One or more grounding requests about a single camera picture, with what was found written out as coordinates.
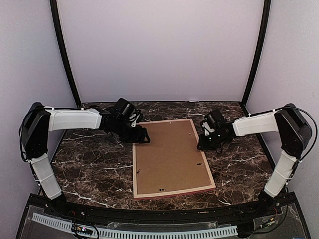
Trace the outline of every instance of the wooden frame border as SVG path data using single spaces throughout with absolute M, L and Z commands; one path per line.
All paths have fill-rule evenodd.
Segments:
M 194 131 L 195 138 L 197 142 L 199 141 L 198 133 L 196 130 L 196 127 L 194 125 L 194 122 L 192 119 L 173 119 L 173 120 L 162 120 L 162 121 L 152 121 L 152 122 L 142 122 L 139 123 L 138 125 L 144 125 L 144 124 L 150 124 L 150 123 L 163 123 L 163 122 L 177 122 L 177 121 L 189 121 L 192 129 Z M 136 177 L 136 144 L 133 144 L 133 197 L 135 199 L 148 199 L 148 198 L 156 198 L 156 197 L 170 197 L 170 196 L 177 196 L 180 194 L 191 194 L 191 193 L 198 193 L 198 192 L 203 192 L 207 191 L 210 189 L 215 189 L 216 185 L 213 179 L 213 175 L 211 174 L 208 161 L 206 158 L 206 155 L 203 151 L 201 151 L 201 156 L 203 158 L 208 176 L 209 176 L 209 181 L 210 185 L 209 186 L 203 186 L 203 187 L 197 187 L 197 188 L 192 188 L 192 189 L 184 189 L 184 190 L 177 190 L 177 191 L 171 191 L 171 192 L 160 192 L 160 193 L 149 193 L 149 194 L 137 194 L 137 177 Z

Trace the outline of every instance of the wire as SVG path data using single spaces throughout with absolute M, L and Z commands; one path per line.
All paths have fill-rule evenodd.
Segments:
M 114 137 L 114 135 L 113 135 L 112 132 L 110 132 L 110 133 L 111 133 L 111 137 L 109 137 L 109 142 L 110 142 L 110 143 L 112 143 L 112 144 L 114 144 L 114 145 L 119 145 L 119 144 L 122 143 L 122 142 L 118 141 L 118 140 Z M 111 138 L 115 139 L 115 140 L 117 141 L 117 143 L 111 141 Z
M 284 106 L 284 107 L 279 107 L 279 108 L 276 108 L 274 109 L 275 111 L 279 111 L 279 110 L 297 110 L 297 111 L 300 111 L 300 112 L 303 112 L 305 113 L 311 120 L 312 122 L 314 123 L 314 127 L 315 127 L 315 138 L 314 138 L 314 141 L 312 143 L 312 145 L 310 146 L 310 148 L 308 149 L 308 151 L 300 158 L 297 160 L 296 162 L 296 166 L 298 165 L 298 163 L 300 163 L 300 161 L 302 161 L 309 153 L 310 151 L 313 149 L 316 141 L 317 141 L 317 137 L 318 137 L 318 127 L 317 127 L 317 124 L 316 124 L 316 121 L 315 119 L 305 110 L 303 109 L 300 109 L 300 108 L 297 108 L 297 107 L 287 107 L 287 106 Z M 273 112 L 274 110 L 269 110 L 269 111 L 263 111 L 263 112 L 259 112 L 259 113 L 254 113 L 254 114 L 251 114 L 250 116 L 257 116 L 257 115 L 260 115 L 260 114 L 265 114 L 265 113 L 269 113 L 269 112 Z
M 259 225 L 256 229 L 254 229 L 252 231 L 249 231 L 249 232 L 238 231 L 238 234 L 242 234 L 242 235 L 246 235 L 246 234 L 266 234 L 266 233 L 270 233 L 273 230 L 277 229 L 284 222 L 284 220 L 286 219 L 287 213 L 288 213 L 288 203 L 289 203 L 289 190 L 288 190 L 288 187 L 286 187 L 286 191 L 287 191 L 286 212 L 285 212 L 285 215 L 284 215 L 283 219 L 274 228 L 272 228 L 272 229 L 270 229 L 269 231 L 266 231 L 266 232 L 257 232 L 258 230 L 264 228 L 263 227 L 264 225 L 269 223 L 269 222 L 266 222 L 266 223 L 263 223 L 263 224 Z
M 277 211 L 277 209 L 274 207 L 274 210 L 275 210 L 275 212 L 276 212 L 276 215 L 275 215 L 275 217 L 278 215 L 278 211 Z
M 48 202 L 48 203 L 47 203 L 48 206 L 49 206 L 56 214 L 58 214 L 59 216 L 65 218 L 65 219 L 71 220 L 72 223 L 74 223 L 74 220 L 78 220 L 79 222 L 83 222 L 83 223 L 85 223 L 85 224 L 90 225 L 90 226 L 93 227 L 93 228 L 95 229 L 95 231 L 96 231 L 96 235 L 97 235 L 96 239 L 99 239 L 99 238 L 100 238 L 99 230 L 96 228 L 96 226 L 95 226 L 94 224 L 92 224 L 92 223 L 90 223 L 90 222 L 87 222 L 86 220 L 82 220 L 82 219 L 79 219 L 79 218 L 74 218 L 74 217 L 66 216 L 66 215 L 63 215 L 63 214 L 59 213 L 59 212 L 56 211 L 56 209 L 52 206 L 52 204 L 51 204 L 51 202 L 50 202 L 50 199 L 48 198 L 48 196 L 46 195 L 46 193 L 45 193 L 45 191 L 44 191 L 44 189 L 43 189 L 42 187 L 41 187 L 41 190 L 42 190 L 43 195 L 45 196 L 45 198 L 48 200 L 48 201 L 47 201 L 47 202 Z
M 76 217 L 75 211 L 71 210 L 70 212 Z
M 252 232 L 252 234 L 266 234 L 266 233 L 270 233 L 272 232 L 273 230 L 277 229 L 283 222 L 284 220 L 286 219 L 286 216 L 288 214 L 288 203 L 289 203 L 289 190 L 288 190 L 288 187 L 286 187 L 286 191 L 287 191 L 287 202 L 286 202 L 286 212 L 285 212 L 285 215 L 283 217 L 283 219 L 272 229 L 270 229 L 269 231 L 266 231 L 266 232 Z
M 28 118 L 28 116 L 35 112 L 35 111 L 40 111 L 40 110 L 52 110 L 52 109 L 55 109 L 55 110 L 79 110 L 81 111 L 82 109 L 78 109 L 78 108 L 70 108 L 70 107 L 36 107 L 34 109 L 31 109 L 28 111 L 28 113 L 24 116 L 23 118 L 23 121 L 22 121 L 22 124 L 19 128 L 19 142 L 20 142 L 20 152 L 21 152 L 21 158 L 24 162 L 27 162 L 29 160 L 29 158 L 27 157 L 27 154 L 26 152 L 23 151 L 23 148 L 22 148 L 22 129 L 23 129 L 23 126 L 25 124 L 25 121 L 26 119 Z
M 73 237 L 75 237 L 75 238 L 78 238 L 78 239 L 84 239 L 84 238 L 87 238 L 87 237 L 83 237 L 83 236 L 81 236 L 81 235 L 79 235 L 78 233 L 77 233 L 77 231 L 75 230 L 74 231 L 74 233 L 76 234 L 76 236 L 75 235 L 73 235 Z

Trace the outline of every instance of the black metal pole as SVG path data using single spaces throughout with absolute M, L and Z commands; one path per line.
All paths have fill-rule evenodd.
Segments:
M 251 89 L 252 89 L 253 84 L 254 84 L 261 52 L 262 52 L 263 45 L 264 45 L 267 23 L 268 23 L 269 12 L 270 12 L 270 4 L 271 4 L 271 0 L 264 1 L 263 15 L 261 18 L 261 24 L 260 24 L 260 29 L 259 29 L 259 35 L 258 35 L 258 41 L 257 41 L 255 55 L 254 55 L 254 60 L 253 60 L 253 64 L 252 64 L 251 69 L 250 69 L 250 73 L 249 73 L 246 89 L 244 92 L 244 96 L 243 96 L 243 99 L 241 100 L 241 104 L 243 106 L 246 106 Z
M 54 24 L 54 28 L 55 28 L 55 34 L 56 34 L 56 38 L 58 40 L 60 54 L 61 54 L 61 58 L 63 61 L 65 73 L 66 73 L 66 76 L 68 78 L 69 85 L 70 85 L 75 103 L 79 107 L 79 106 L 81 106 L 82 103 L 81 103 L 81 99 L 79 96 L 79 92 L 78 92 L 76 85 L 75 85 L 75 81 L 74 81 L 73 74 L 72 74 L 71 67 L 70 67 L 69 58 L 68 58 L 68 55 L 66 53 L 66 48 L 65 48 L 63 34 L 62 34 L 62 28 L 61 28 L 61 22 L 60 22 L 60 18 L 59 18 L 57 2 L 56 2 L 56 0 L 50 0 L 50 4 L 51 4 L 51 12 L 52 12 L 53 24 Z

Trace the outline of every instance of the white cable tray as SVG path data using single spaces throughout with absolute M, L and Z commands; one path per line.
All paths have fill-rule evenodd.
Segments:
M 71 231 L 72 222 L 65 219 L 56 219 L 47 215 L 33 213 L 32 220 L 43 225 L 55 228 L 67 233 L 73 233 Z M 86 228 L 93 230 L 91 238 L 96 238 L 97 233 L 91 226 L 84 225 Z M 132 232 L 132 231 L 120 231 L 106 228 L 97 227 L 100 233 L 101 239 L 215 239 L 225 238 L 230 236 L 236 236 L 237 226 L 229 226 L 223 228 L 215 228 L 200 231 L 186 231 L 186 232 Z

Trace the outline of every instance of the brown cardboard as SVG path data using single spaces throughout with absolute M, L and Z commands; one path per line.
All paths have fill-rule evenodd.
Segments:
M 140 123 L 150 144 L 133 145 L 134 198 L 212 190 L 215 183 L 204 152 L 197 150 L 192 119 Z

